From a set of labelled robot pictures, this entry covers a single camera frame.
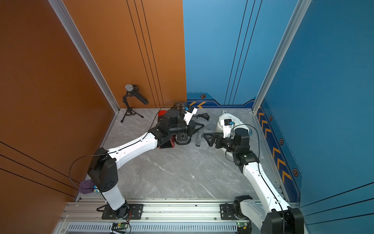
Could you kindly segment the grey microfibre cloth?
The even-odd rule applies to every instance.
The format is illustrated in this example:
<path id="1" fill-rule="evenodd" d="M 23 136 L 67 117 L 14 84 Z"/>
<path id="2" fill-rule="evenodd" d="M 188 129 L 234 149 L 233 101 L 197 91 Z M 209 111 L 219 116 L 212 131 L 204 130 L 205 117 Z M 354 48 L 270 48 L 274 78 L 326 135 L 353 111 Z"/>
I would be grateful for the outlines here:
<path id="1" fill-rule="evenodd" d="M 215 132 L 215 129 L 216 129 L 215 124 L 208 124 L 202 129 L 200 129 L 196 134 L 195 146 L 200 147 L 203 144 L 207 144 L 205 134 L 212 134 Z"/>

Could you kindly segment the white coffee machine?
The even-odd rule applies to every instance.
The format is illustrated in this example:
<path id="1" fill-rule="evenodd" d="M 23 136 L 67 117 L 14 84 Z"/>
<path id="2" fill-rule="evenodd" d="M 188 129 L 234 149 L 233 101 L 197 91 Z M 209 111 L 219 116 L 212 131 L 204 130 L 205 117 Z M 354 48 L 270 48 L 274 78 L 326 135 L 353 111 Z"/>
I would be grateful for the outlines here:
<path id="1" fill-rule="evenodd" d="M 217 123 L 215 147 L 248 158 L 252 130 L 232 114 L 224 112 Z"/>

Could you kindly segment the black coffee machine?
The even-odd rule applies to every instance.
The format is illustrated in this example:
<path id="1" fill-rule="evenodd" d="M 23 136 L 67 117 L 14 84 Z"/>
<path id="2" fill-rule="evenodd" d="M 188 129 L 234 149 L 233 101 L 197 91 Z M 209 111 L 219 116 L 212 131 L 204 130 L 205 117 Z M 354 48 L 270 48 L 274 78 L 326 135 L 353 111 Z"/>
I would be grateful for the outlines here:
<path id="1" fill-rule="evenodd" d="M 175 135 L 175 143 L 178 145 L 188 145 L 191 142 L 191 137 L 188 134 Z"/>

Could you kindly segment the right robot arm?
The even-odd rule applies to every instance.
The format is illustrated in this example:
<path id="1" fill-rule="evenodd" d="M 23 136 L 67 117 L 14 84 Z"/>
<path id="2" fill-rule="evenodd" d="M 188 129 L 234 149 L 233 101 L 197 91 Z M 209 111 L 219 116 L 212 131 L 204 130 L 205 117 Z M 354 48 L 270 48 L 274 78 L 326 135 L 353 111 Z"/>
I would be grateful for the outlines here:
<path id="1" fill-rule="evenodd" d="M 262 234 L 303 234 L 304 217 L 300 209 L 293 208 L 282 198 L 265 174 L 259 157 L 250 149 L 249 131 L 238 128 L 233 137 L 223 133 L 204 133 L 210 147 L 224 148 L 231 152 L 233 162 L 253 186 L 261 205 L 252 197 L 238 196 L 233 208 L 236 217 L 248 219 Z"/>

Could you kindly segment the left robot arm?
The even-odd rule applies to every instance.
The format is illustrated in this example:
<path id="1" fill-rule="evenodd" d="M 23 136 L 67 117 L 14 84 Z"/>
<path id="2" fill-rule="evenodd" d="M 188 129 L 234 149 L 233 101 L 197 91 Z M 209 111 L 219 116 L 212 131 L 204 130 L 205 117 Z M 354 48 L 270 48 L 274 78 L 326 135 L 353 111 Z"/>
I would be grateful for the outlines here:
<path id="1" fill-rule="evenodd" d="M 169 109 L 153 128 L 139 138 L 109 150 L 99 148 L 95 152 L 88 176 L 117 218 L 126 218 L 130 213 L 130 207 L 117 185 L 117 170 L 137 156 L 171 143 L 176 135 L 194 135 L 199 131 L 196 122 L 192 121 L 197 111 L 193 106 L 184 106 L 181 111 Z"/>

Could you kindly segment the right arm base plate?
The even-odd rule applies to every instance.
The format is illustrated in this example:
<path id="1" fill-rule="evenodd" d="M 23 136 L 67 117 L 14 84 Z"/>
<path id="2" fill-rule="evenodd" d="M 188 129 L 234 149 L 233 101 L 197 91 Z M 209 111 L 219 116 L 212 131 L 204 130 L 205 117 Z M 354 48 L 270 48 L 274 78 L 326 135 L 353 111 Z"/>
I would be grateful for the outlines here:
<path id="1" fill-rule="evenodd" d="M 224 203 L 219 205 L 221 220 L 249 220 L 236 214 L 233 204 Z"/>

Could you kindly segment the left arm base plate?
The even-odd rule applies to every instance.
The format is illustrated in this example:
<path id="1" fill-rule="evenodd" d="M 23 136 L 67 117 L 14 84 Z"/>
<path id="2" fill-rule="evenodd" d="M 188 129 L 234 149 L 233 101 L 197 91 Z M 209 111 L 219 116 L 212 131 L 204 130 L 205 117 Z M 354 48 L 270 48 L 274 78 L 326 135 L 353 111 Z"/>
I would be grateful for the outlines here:
<path id="1" fill-rule="evenodd" d="M 114 219 L 126 219 L 126 220 L 140 220 L 143 213 L 143 204 L 125 203 L 118 210 L 113 210 L 110 205 L 103 206 L 103 214 L 101 219 L 103 220 L 114 220 Z"/>

